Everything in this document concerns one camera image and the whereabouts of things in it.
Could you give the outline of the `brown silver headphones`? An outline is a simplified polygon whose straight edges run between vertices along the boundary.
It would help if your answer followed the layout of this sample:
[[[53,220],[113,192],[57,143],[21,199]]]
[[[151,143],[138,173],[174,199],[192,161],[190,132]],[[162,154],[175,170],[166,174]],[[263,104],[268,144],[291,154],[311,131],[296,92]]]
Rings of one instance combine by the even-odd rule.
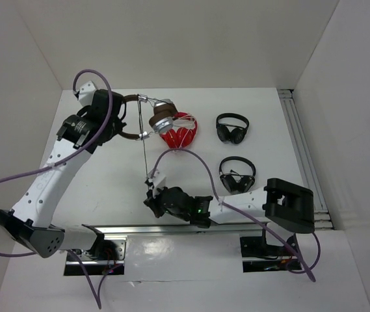
[[[150,103],[153,108],[153,116],[149,119],[149,125],[152,132],[147,132],[142,129],[142,124],[139,125],[138,134],[126,133],[120,131],[119,135],[128,140],[146,140],[151,134],[165,134],[174,126],[174,116],[178,113],[176,106],[169,99],[157,99],[145,96],[143,94],[130,94],[124,97],[124,103],[136,101],[138,105],[141,103]]]

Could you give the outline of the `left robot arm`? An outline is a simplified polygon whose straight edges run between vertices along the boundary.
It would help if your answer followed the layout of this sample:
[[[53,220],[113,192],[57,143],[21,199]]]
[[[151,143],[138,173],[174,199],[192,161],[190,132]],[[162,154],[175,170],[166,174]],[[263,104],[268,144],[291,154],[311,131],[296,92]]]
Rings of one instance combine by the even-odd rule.
[[[82,250],[98,259],[114,244],[92,226],[62,228],[52,224],[53,214],[79,169],[98,146],[119,134],[125,123],[119,119],[124,96],[97,90],[90,104],[65,119],[57,131],[48,163],[52,169],[38,174],[26,194],[10,210],[0,210],[0,227],[16,242],[43,258],[59,250]]]

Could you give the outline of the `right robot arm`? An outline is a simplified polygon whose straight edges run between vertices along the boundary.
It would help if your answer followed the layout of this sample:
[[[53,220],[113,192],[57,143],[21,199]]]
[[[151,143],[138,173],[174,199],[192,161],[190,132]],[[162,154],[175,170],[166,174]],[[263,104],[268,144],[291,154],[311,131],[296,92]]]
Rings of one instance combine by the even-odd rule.
[[[171,215],[198,228],[239,223],[245,215],[272,222],[283,234],[315,232],[313,192],[283,179],[270,178],[264,187],[242,194],[190,196],[179,187],[168,188],[166,176],[147,178],[144,200],[156,218]]]

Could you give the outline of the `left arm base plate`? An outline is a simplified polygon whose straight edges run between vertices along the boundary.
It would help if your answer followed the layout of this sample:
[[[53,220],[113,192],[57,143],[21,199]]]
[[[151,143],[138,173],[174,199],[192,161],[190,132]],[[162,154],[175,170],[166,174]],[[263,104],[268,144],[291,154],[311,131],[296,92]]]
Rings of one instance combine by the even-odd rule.
[[[112,269],[109,272],[110,276],[124,275],[127,237],[125,235],[109,235],[105,239],[111,241],[113,247],[106,248],[97,257],[90,255],[84,250],[74,250],[74,253],[82,261],[90,276],[101,276],[109,269]],[[84,276],[85,274],[79,262],[72,255],[68,254],[66,256],[63,275]]]

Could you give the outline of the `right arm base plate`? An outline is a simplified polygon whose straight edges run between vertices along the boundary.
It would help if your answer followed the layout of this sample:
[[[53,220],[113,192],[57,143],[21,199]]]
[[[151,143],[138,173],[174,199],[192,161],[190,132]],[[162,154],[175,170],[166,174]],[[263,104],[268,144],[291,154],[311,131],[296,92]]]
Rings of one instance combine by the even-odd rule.
[[[281,263],[297,259],[285,246],[267,244],[265,237],[240,237],[239,242],[244,263]]]

